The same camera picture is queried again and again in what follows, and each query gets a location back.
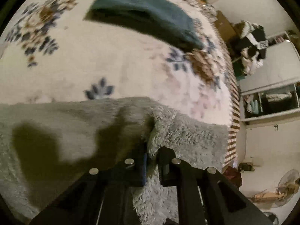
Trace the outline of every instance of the folded clothes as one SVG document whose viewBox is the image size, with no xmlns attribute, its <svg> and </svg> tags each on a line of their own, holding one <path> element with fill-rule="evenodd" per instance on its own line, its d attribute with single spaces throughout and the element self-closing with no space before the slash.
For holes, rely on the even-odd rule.
<svg viewBox="0 0 300 225">
<path fill-rule="evenodd" d="M 95 0 L 89 16 L 152 35 L 184 52 L 203 48 L 192 18 L 166 0 Z"/>
</svg>

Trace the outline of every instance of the bed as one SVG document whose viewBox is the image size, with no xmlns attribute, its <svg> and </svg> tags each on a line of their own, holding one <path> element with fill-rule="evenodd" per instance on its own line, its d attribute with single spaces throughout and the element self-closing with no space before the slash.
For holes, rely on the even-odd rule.
<svg viewBox="0 0 300 225">
<path fill-rule="evenodd" d="M 0 103 L 150 97 L 201 122 L 227 125 L 236 157 L 239 94 L 213 15 L 199 0 L 167 0 L 194 21 L 217 72 L 209 84 L 184 52 L 135 30 L 90 21 L 94 0 L 26 0 L 0 37 Z"/>
</svg>

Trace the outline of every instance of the wall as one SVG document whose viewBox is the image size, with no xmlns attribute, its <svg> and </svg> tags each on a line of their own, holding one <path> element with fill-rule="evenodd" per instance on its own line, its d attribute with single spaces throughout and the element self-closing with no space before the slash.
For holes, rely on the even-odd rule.
<svg viewBox="0 0 300 225">
<path fill-rule="evenodd" d="M 240 191 L 247 197 L 268 190 L 274 191 L 282 176 L 291 169 L 300 171 L 300 120 L 281 120 L 274 123 L 247 126 L 246 157 L 261 158 L 263 163 L 255 167 L 254 172 L 242 173 L 243 185 Z M 296 202 L 300 198 L 300 192 L 282 207 L 258 205 L 263 211 L 274 212 L 280 224 L 287 218 Z"/>
<path fill-rule="evenodd" d="M 277 0 L 219 0 L 213 4 L 231 23 L 247 20 L 262 25 L 266 35 L 288 29 L 297 30 Z"/>
</svg>

